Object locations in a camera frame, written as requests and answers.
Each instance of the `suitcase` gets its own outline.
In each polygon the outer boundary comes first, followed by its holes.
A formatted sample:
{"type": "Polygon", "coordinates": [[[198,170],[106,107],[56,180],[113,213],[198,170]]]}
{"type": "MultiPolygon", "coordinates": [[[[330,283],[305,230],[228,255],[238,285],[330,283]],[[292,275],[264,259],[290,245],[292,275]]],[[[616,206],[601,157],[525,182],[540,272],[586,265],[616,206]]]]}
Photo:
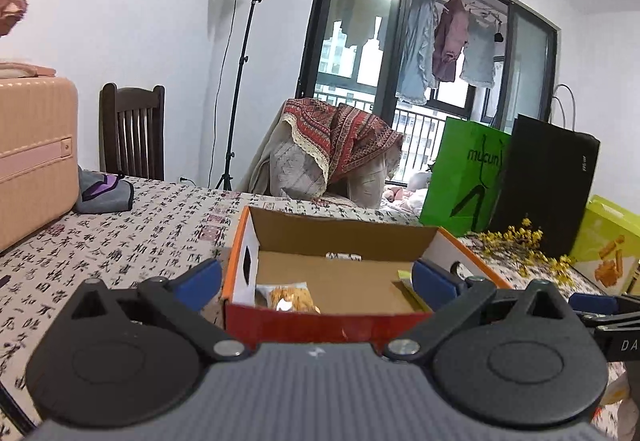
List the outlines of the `suitcase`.
{"type": "Polygon", "coordinates": [[[0,253],[76,202],[77,131],[69,80],[0,80],[0,253]]]}

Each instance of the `green shopping bag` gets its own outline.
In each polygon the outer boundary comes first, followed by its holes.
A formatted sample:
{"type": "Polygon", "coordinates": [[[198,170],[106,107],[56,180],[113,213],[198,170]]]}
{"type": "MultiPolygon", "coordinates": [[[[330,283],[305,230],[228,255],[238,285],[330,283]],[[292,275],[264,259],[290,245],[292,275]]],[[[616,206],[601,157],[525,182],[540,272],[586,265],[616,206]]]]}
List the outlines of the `green shopping bag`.
{"type": "Polygon", "coordinates": [[[510,137],[475,121],[448,118],[420,222],[456,237],[484,230],[500,191],[510,137]]]}

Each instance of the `wooden chair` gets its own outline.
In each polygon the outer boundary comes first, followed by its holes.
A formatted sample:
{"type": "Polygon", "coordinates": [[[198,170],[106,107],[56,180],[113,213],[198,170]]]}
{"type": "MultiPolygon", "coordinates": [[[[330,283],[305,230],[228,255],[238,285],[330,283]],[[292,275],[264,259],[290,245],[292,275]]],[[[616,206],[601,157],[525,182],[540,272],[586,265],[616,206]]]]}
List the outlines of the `wooden chair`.
{"type": "Polygon", "coordinates": [[[107,173],[164,181],[164,87],[106,84],[100,113],[107,173]]]}

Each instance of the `white wall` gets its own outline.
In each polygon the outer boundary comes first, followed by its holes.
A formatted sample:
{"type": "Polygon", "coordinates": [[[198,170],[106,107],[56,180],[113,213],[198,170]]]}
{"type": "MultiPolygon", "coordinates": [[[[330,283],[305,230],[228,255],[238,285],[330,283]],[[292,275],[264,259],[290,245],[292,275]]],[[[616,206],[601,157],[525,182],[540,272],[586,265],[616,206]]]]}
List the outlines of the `white wall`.
{"type": "Polygon", "coordinates": [[[592,192],[640,214],[640,11],[585,16],[576,130],[600,140],[592,192]]]}
{"type": "Polygon", "coordinates": [[[120,87],[166,87],[165,179],[195,177],[211,43],[208,0],[27,0],[0,40],[0,56],[29,58],[79,91],[79,163],[98,167],[98,95],[120,87]]]}
{"type": "MultiPolygon", "coordinates": [[[[558,78],[572,84],[579,78],[576,34],[579,14],[564,0],[519,1],[562,29],[558,78]]],[[[236,183],[244,175],[280,105],[294,95],[311,3],[312,0],[264,0],[257,7],[248,47],[250,59],[242,77],[238,123],[234,136],[236,158],[232,162],[232,176],[235,177],[236,183]]],[[[243,0],[236,16],[237,25],[234,27],[218,103],[218,141],[212,185],[215,185],[223,171],[226,129],[247,10],[248,0],[243,0]]],[[[215,52],[210,68],[210,82],[214,87],[217,87],[220,74],[229,19],[228,12],[225,11],[219,20],[220,30],[216,32],[215,52]]],[[[205,185],[210,167],[212,141],[211,100],[215,89],[213,92],[211,90],[209,87],[200,153],[199,180],[205,185]]]]}

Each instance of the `red patterned cloth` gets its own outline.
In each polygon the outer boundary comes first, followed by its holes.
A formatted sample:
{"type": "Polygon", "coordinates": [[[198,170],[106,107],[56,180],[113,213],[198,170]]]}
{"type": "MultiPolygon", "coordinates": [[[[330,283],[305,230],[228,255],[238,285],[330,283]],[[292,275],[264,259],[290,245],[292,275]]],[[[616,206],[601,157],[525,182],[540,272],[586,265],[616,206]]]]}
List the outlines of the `red patterned cloth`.
{"type": "Polygon", "coordinates": [[[378,116],[345,103],[335,107],[313,98],[287,100],[283,116],[292,125],[294,119],[294,140],[300,144],[302,136],[305,142],[301,147],[318,161],[328,183],[393,146],[400,148],[404,139],[378,116]]]}

